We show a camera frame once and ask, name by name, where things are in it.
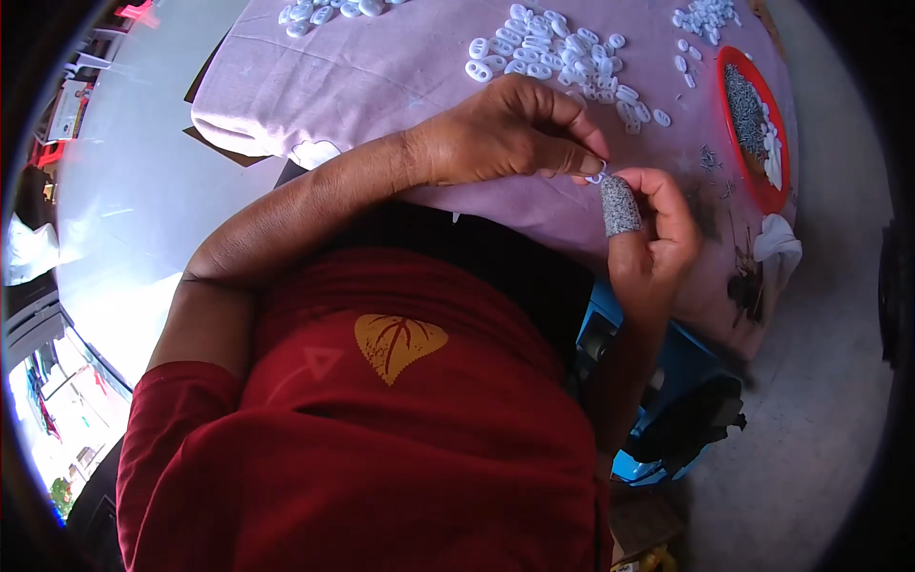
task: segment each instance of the gray knitted finger guard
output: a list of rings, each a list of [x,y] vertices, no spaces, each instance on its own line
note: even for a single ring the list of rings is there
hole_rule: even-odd
[[[629,184],[611,175],[600,183],[600,200],[604,204],[604,229],[607,236],[641,230],[639,207]]]

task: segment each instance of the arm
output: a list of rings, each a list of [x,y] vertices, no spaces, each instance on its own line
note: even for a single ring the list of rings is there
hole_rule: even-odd
[[[677,289],[701,247],[693,217],[670,175],[641,168],[617,175],[626,179],[636,200],[647,202],[649,215],[641,232],[609,239],[610,283],[623,323],[587,384],[587,414],[595,431],[597,475],[602,480],[609,480],[612,460],[632,428]]]
[[[259,289],[356,214],[423,184],[538,171],[585,184],[601,165],[582,145],[608,158],[603,135],[575,100],[510,74],[412,129],[331,159],[231,217],[193,254],[149,369],[210,362],[244,379]]]

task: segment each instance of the white plastic bag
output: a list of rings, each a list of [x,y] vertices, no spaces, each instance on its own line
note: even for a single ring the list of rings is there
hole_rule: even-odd
[[[9,223],[5,250],[3,283],[6,286],[25,284],[60,263],[57,233],[50,222],[33,231],[15,213]]]

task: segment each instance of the hand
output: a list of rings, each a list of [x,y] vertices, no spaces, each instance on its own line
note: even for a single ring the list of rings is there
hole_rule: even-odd
[[[607,266],[623,316],[666,324],[673,300],[702,246],[699,230],[683,193],[666,172],[627,168],[626,179],[637,202],[647,202],[641,232],[609,238]]]
[[[575,100],[510,73],[458,106],[404,132],[420,182],[457,185],[557,172],[584,177],[609,159],[604,136]]]

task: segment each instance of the person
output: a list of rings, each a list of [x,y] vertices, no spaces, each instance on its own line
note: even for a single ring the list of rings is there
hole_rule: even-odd
[[[584,408],[495,287],[404,249],[321,250],[405,189],[586,184],[601,158],[575,100],[510,74],[222,224],[135,387],[116,491],[127,568],[606,569],[610,464],[699,249],[672,178],[618,173],[648,224],[609,239],[625,322]]]

